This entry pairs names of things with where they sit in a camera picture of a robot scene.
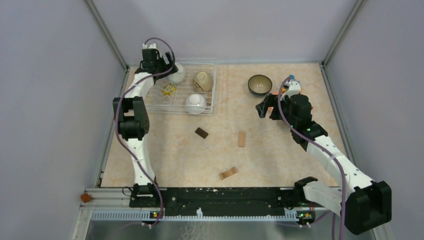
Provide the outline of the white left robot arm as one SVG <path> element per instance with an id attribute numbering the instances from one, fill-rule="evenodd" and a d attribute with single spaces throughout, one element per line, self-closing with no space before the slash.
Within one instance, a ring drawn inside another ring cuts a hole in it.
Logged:
<path id="1" fill-rule="evenodd" d="M 134 183 L 138 186 L 154 184 L 155 173 L 151 167 L 147 141 L 150 130 L 145 98 L 157 80 L 179 71 L 172 51 L 162 56 L 158 48 L 145 45 L 142 60 L 135 71 L 133 82 L 121 97 L 113 99 L 115 134 L 119 143 L 131 155 Z"/>

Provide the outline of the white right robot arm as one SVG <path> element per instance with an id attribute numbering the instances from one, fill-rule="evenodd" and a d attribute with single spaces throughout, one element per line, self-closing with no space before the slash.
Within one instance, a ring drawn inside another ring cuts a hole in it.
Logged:
<path id="1" fill-rule="evenodd" d="M 306 95 L 282 97 L 268 93 L 255 109 L 264 118 L 269 108 L 270 119 L 282 120 L 293 140 L 318 160 L 340 186 L 335 189 L 315 177 L 303 178 L 294 184 L 299 202 L 313 202 L 327 208 L 354 235 L 391 221 L 391 187 L 363 173 L 336 147 L 328 132 L 313 120 L 312 105 Z"/>

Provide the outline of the dark bowl cream inside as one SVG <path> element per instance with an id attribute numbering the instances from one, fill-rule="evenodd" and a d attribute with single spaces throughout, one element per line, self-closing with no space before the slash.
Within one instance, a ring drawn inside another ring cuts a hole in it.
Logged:
<path id="1" fill-rule="evenodd" d="M 269 77 L 257 74 L 249 78 L 247 87 L 249 92 L 254 96 L 263 96 L 272 90 L 273 83 Z"/>

